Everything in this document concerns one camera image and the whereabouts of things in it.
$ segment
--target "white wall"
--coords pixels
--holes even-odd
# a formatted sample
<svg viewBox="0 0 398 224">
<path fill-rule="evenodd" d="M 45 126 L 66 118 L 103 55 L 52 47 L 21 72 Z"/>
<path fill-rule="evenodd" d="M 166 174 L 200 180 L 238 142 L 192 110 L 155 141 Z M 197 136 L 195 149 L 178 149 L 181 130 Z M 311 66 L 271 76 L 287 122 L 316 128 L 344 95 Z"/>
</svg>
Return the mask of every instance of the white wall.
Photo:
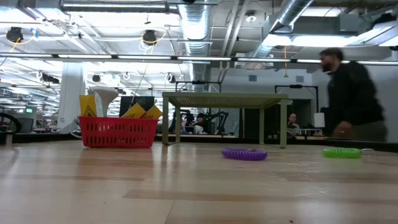
<svg viewBox="0 0 398 224">
<path fill-rule="evenodd" d="M 384 107 L 388 141 L 398 142 L 398 67 L 368 66 L 368 70 L 376 85 L 377 97 Z"/>
<path fill-rule="evenodd" d="M 312 74 L 307 73 L 305 69 L 288 69 L 285 76 L 285 70 L 245 70 L 229 69 L 224 82 L 223 93 L 275 93 L 275 85 L 312 85 Z M 219 75 L 218 68 L 212 68 L 211 81 L 217 81 Z M 249 75 L 257 75 L 256 82 L 249 82 Z M 303 83 L 296 82 L 296 76 L 304 76 Z M 289 99 L 311 100 L 312 117 L 316 112 L 316 97 L 313 88 L 291 89 L 287 87 L 278 87 L 278 93 L 288 94 Z"/>
<path fill-rule="evenodd" d="M 384 116 L 389 130 L 388 141 L 398 142 L 398 67 L 367 66 L 377 88 L 377 98 L 384 107 Z M 328 106 L 327 84 L 329 78 L 322 71 L 312 75 L 313 85 L 319 87 L 320 107 Z"/>
</svg>

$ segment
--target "black jacket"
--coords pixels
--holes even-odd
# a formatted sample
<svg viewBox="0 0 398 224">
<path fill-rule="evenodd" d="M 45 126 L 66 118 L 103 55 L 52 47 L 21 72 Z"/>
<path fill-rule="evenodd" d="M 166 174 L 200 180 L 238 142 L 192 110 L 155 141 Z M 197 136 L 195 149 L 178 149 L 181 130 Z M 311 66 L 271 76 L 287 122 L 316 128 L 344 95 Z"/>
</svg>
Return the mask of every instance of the black jacket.
<svg viewBox="0 0 398 224">
<path fill-rule="evenodd" d="M 376 87 L 363 65 L 341 64 L 331 75 L 328 92 L 333 129 L 342 121 L 361 125 L 384 120 Z"/>
</svg>

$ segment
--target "metal table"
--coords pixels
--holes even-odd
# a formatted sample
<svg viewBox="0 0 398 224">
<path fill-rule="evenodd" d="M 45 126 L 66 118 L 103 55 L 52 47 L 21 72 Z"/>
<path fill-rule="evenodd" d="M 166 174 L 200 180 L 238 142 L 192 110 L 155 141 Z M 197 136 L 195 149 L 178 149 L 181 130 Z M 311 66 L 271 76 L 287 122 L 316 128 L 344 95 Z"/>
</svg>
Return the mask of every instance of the metal table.
<svg viewBox="0 0 398 224">
<path fill-rule="evenodd" d="M 169 145 L 169 103 L 175 106 L 175 140 L 180 141 L 180 109 L 191 108 L 249 108 L 260 109 L 259 143 L 264 144 L 264 109 L 280 103 L 280 148 L 286 148 L 286 94 L 252 93 L 183 93 L 163 92 L 162 142 Z"/>
</svg>

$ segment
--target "silver duct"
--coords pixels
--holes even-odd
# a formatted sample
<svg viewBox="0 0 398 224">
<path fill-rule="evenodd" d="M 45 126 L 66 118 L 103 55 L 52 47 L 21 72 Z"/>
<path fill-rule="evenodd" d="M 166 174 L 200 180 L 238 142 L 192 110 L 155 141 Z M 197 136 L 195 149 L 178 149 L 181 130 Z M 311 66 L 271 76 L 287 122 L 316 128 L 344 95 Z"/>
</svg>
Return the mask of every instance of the silver duct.
<svg viewBox="0 0 398 224">
<path fill-rule="evenodd" d="M 278 22 L 283 26 L 292 26 L 314 0 L 285 0 L 280 7 Z"/>
<path fill-rule="evenodd" d="M 182 32 L 186 40 L 206 40 L 210 20 L 210 6 L 198 4 L 186 4 L 178 6 Z M 185 43 L 185 49 L 189 56 L 207 56 L 209 45 L 204 43 Z M 190 75 L 192 80 L 208 81 L 210 79 L 210 65 L 205 63 L 191 63 Z"/>
<path fill-rule="evenodd" d="M 303 14 L 307 7 L 314 0 L 285 0 L 281 5 L 280 11 L 277 13 L 276 19 L 267 18 L 263 28 L 263 38 L 267 38 L 268 34 L 274 32 L 292 32 L 294 22 Z M 251 57 L 266 57 L 274 46 L 261 43 L 252 53 Z"/>
<path fill-rule="evenodd" d="M 178 14 L 176 5 L 154 3 L 103 3 L 101 1 L 63 1 L 62 8 L 67 12 L 136 12 Z"/>
</svg>

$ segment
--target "beard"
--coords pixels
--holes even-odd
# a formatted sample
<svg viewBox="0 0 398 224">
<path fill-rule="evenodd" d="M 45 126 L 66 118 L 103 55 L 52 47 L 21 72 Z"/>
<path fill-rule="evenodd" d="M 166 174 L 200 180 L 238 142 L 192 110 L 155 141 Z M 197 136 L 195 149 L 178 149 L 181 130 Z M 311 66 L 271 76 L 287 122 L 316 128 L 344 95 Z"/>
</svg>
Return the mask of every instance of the beard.
<svg viewBox="0 0 398 224">
<path fill-rule="evenodd" d="M 323 72 L 331 72 L 331 64 L 330 63 L 328 63 L 328 64 L 326 64 L 326 65 L 322 65 L 322 70 L 323 70 Z"/>
</svg>

